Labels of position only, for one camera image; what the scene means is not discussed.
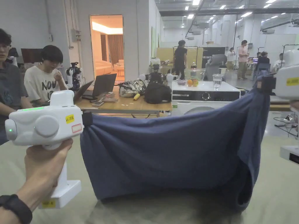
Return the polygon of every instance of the white t-shirt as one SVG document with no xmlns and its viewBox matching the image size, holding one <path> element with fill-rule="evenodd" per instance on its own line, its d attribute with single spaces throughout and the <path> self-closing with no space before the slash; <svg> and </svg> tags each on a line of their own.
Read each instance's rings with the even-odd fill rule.
<svg viewBox="0 0 299 224">
<path fill-rule="evenodd" d="M 27 69 L 24 85 L 30 101 L 38 99 L 41 99 L 43 102 L 49 101 L 53 92 L 60 91 L 59 84 L 54 78 L 57 72 L 59 71 L 54 69 L 52 73 L 46 73 L 36 66 Z"/>
<path fill-rule="evenodd" d="M 235 61 L 236 60 L 236 54 L 235 54 L 235 52 L 233 51 L 233 52 L 231 52 L 230 50 L 226 53 L 226 57 L 227 57 L 227 61 L 228 62 L 233 62 L 233 61 Z"/>
</svg>

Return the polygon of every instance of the hand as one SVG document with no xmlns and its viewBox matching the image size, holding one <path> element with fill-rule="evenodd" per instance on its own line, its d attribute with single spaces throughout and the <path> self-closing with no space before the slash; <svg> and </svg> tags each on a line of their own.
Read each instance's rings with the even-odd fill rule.
<svg viewBox="0 0 299 224">
<path fill-rule="evenodd" d="M 58 71 L 54 74 L 54 79 L 59 82 L 62 80 L 62 74 Z"/>
</svg>

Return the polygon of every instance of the red-outlined sticker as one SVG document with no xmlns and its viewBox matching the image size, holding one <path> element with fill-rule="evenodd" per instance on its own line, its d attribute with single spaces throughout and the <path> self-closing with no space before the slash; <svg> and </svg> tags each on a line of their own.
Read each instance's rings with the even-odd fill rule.
<svg viewBox="0 0 299 224">
<path fill-rule="evenodd" d="M 81 130 L 82 130 L 82 125 L 81 124 L 77 124 L 77 125 L 72 126 L 73 133 L 76 133 L 76 132 L 81 131 Z"/>
</svg>

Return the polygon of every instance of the washing machine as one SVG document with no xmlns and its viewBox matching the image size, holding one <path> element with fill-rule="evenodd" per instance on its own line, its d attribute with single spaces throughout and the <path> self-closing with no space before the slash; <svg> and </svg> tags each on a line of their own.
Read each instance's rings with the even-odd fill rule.
<svg viewBox="0 0 299 224">
<path fill-rule="evenodd" d="M 197 87 L 189 87 L 173 81 L 171 116 L 218 109 L 239 99 L 240 96 L 240 90 L 226 82 L 222 82 L 221 87 L 215 90 L 213 82 L 199 82 Z"/>
</svg>

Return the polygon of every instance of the light green tablecloth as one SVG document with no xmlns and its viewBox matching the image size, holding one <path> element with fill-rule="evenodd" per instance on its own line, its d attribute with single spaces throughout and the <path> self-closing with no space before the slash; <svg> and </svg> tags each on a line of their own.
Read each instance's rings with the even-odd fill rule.
<svg viewBox="0 0 299 224">
<path fill-rule="evenodd" d="M 184 224 L 295 224 L 299 220 L 299 165 L 279 157 L 280 145 L 296 140 L 265 137 L 260 174 L 249 207 L 230 215 L 207 195 L 164 192 L 147 196 L 126 196 L 109 203 L 97 203 L 81 155 L 79 138 L 67 158 L 68 179 L 79 179 L 82 191 L 64 208 L 34 212 L 32 223 L 184 223 Z M 0 195 L 15 193 L 25 181 L 25 147 L 8 142 L 0 147 Z"/>
</svg>

